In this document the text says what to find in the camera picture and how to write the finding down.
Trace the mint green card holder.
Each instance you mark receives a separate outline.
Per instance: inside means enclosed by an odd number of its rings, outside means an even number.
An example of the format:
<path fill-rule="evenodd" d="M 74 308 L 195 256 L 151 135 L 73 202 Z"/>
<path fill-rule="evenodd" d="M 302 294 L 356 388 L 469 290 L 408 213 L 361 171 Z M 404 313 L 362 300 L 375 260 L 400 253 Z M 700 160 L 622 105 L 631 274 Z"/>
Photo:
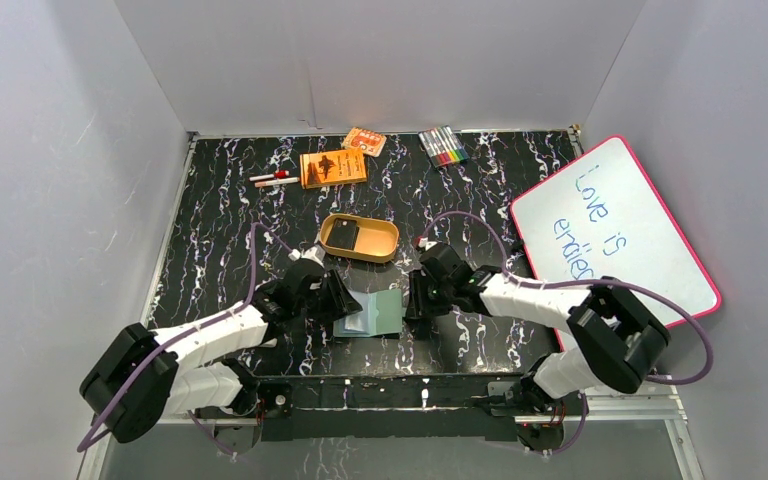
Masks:
<path fill-rule="evenodd" d="M 334 324 L 334 336 L 338 338 L 371 338 L 398 336 L 403 327 L 403 294 L 400 289 L 378 292 L 349 293 L 362 310 L 339 319 Z"/>

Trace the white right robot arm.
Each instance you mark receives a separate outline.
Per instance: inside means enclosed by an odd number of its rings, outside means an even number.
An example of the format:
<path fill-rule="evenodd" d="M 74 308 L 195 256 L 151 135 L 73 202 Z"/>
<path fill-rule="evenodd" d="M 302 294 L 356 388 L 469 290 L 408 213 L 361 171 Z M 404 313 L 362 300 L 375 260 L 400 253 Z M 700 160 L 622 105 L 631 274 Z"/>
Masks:
<path fill-rule="evenodd" d="M 409 275 L 405 319 L 458 309 L 523 319 L 574 338 L 573 348 L 541 357 L 507 394 L 537 414 L 588 388 L 637 392 L 670 342 L 655 315 L 612 277 L 585 288 L 550 289 L 499 267 L 472 268 L 446 243 L 421 239 L 418 249 L 420 266 Z"/>

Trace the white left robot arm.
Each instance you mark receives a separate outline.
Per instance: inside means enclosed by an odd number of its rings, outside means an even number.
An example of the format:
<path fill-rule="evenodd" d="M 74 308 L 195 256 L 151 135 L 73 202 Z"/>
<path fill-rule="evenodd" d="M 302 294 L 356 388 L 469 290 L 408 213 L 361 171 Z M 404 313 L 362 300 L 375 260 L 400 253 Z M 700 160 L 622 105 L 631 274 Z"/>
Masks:
<path fill-rule="evenodd" d="M 251 288 L 247 298 L 218 313 L 176 327 L 124 327 L 79 386 L 95 421 L 80 450 L 103 435 L 132 442 L 164 416 L 205 407 L 235 416 L 254 411 L 259 391 L 227 355 L 265 346 L 290 322 L 333 323 L 362 312 L 333 269 L 312 248 L 293 251 L 284 275 Z"/>

